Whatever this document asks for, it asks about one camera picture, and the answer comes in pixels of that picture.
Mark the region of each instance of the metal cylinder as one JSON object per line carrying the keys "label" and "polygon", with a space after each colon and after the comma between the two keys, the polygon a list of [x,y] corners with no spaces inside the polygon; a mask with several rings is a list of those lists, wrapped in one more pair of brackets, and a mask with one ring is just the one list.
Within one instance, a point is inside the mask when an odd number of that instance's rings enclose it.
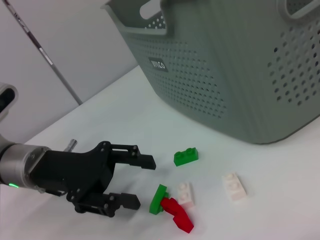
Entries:
{"label": "metal cylinder", "polygon": [[9,147],[0,159],[0,179],[4,184],[35,189],[37,186],[30,179],[30,172],[50,150],[46,146],[15,144]]}

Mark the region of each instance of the plastic basket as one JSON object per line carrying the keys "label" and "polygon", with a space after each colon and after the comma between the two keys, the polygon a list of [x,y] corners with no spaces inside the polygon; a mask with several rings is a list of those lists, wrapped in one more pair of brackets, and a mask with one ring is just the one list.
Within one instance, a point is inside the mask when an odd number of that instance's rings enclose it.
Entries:
{"label": "plastic basket", "polygon": [[320,114],[317,0],[112,0],[111,16],[156,94],[250,143],[272,143]]}

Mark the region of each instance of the basket handle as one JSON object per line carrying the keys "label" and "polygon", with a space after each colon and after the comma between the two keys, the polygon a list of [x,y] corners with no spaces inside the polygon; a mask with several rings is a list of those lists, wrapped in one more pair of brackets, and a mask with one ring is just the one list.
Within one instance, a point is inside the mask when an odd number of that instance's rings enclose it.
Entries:
{"label": "basket handle", "polygon": [[105,9],[117,28],[122,32],[144,34],[144,35],[164,35],[173,33],[173,21],[170,17],[170,0],[161,0],[160,7],[166,23],[166,29],[145,29],[148,20],[140,14],[140,8],[150,0],[111,0],[101,7]]}
{"label": "basket handle", "polygon": [[277,9],[280,15],[286,20],[286,21],[301,21],[304,19],[304,17],[311,14],[313,11],[315,11],[318,7],[320,7],[320,0],[313,0],[303,8],[301,8],[299,11],[295,12],[294,14],[290,14],[287,8],[288,0],[277,0]]}

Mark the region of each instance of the robotic arm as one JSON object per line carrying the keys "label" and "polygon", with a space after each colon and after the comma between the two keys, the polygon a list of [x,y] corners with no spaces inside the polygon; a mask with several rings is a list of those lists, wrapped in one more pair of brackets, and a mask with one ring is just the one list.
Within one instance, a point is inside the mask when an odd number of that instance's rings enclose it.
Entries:
{"label": "robotic arm", "polygon": [[[17,101],[15,87],[0,83],[0,121]],[[138,210],[139,199],[127,193],[104,194],[115,164],[129,164],[155,170],[151,155],[140,153],[136,145],[100,142],[86,153],[53,151],[46,146],[13,143],[0,135],[0,184],[34,189],[62,196],[73,203],[78,213],[90,212],[113,217],[123,206]]]}

